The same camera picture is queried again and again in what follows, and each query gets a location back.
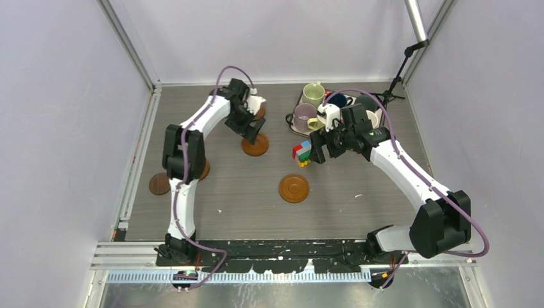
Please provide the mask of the multicolour toy brick block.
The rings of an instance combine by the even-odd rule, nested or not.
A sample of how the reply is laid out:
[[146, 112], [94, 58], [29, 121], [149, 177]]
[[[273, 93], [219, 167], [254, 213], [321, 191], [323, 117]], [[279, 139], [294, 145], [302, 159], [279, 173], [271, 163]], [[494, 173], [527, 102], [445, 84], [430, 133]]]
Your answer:
[[292, 156], [299, 167], [305, 167], [312, 162], [310, 158], [312, 145], [310, 141], [303, 141], [293, 147]]

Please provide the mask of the dark brown wooden coaster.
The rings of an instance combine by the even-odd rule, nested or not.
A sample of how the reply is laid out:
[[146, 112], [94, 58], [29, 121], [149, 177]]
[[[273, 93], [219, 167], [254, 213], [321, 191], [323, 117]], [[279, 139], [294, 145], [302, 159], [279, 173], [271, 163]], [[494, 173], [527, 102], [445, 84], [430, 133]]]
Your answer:
[[157, 173], [149, 180], [148, 188], [151, 194], [161, 196], [169, 193], [171, 186], [166, 173]]

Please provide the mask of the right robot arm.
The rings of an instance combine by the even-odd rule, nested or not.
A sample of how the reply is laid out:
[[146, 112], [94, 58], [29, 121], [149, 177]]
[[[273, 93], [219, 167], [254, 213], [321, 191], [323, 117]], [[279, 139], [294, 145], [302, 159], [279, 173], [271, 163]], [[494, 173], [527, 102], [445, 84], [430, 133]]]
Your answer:
[[468, 195], [437, 183], [406, 154], [386, 127], [373, 127], [364, 106], [338, 108], [326, 104], [318, 107], [317, 115], [324, 127], [310, 134], [311, 161], [325, 162], [324, 147], [332, 158], [346, 151], [358, 153], [392, 179], [416, 210], [409, 226], [389, 225], [367, 234], [369, 260], [383, 263], [393, 251], [402, 250], [430, 259], [471, 239]]

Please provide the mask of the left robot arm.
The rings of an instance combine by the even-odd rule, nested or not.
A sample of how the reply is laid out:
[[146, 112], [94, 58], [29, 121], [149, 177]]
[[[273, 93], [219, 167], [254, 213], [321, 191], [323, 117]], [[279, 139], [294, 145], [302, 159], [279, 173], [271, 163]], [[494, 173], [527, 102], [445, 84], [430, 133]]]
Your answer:
[[206, 168], [205, 139], [224, 121], [244, 141], [255, 144], [265, 123], [255, 119], [266, 99], [242, 80], [210, 92], [204, 104], [180, 124], [165, 130], [162, 167], [171, 187], [171, 219], [158, 252], [166, 259], [188, 266], [196, 260], [194, 202], [196, 186]]

